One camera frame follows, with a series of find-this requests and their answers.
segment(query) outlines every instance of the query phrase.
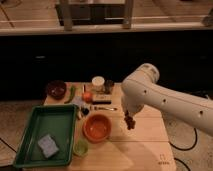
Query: orange object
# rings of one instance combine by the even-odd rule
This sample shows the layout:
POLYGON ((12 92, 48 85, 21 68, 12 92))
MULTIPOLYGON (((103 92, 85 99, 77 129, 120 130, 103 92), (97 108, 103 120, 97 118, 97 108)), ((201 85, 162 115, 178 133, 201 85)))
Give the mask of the orange object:
POLYGON ((83 133, 92 143, 99 143, 109 137, 111 121, 103 114, 89 116, 83 124, 83 133))
POLYGON ((82 94, 82 100, 91 103, 92 102, 92 93, 89 91, 86 91, 82 94))

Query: orange bowl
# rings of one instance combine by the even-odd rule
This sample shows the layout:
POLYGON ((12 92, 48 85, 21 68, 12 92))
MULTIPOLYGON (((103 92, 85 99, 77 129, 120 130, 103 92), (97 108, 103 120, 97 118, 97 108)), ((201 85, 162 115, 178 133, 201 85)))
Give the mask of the orange bowl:
POLYGON ((92 143, 99 143, 109 137, 111 132, 110 119, 102 114, 89 116, 83 124, 83 133, 92 143))

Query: green object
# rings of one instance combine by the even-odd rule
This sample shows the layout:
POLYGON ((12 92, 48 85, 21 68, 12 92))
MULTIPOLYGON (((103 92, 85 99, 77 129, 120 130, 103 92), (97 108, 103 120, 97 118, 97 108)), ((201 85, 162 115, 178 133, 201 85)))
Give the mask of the green object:
POLYGON ((84 139, 79 139, 73 147, 74 154, 80 157, 85 156, 87 154, 87 151, 88 151, 88 143, 84 139))
POLYGON ((71 86, 70 88, 70 96, 69 99, 67 101, 64 102, 64 104, 70 103, 72 101, 72 99, 75 96, 75 91, 76 91, 76 87, 74 85, 71 86))
POLYGON ((71 162, 77 107, 74 105, 33 108, 13 166, 16 168, 65 166, 71 162), (38 140, 50 134, 59 151, 45 158, 38 140))

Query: terracotta bowl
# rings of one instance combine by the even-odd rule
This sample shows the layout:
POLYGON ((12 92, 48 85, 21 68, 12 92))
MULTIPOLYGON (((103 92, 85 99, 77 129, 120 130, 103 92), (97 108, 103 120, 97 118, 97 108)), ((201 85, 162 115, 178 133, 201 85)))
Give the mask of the terracotta bowl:
POLYGON ((103 114, 89 116, 83 124, 83 133, 92 143, 99 143, 109 137, 111 121, 103 114))
POLYGON ((67 86, 64 81, 55 80, 47 84, 46 93, 56 100, 64 97, 67 86))

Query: white container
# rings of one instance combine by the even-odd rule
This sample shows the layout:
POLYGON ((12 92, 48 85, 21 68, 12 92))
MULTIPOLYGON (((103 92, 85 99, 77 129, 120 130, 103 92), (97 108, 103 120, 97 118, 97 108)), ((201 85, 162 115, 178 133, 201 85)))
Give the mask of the white container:
POLYGON ((104 91, 105 79, 102 76, 95 76, 92 78, 93 89, 97 92, 104 91))

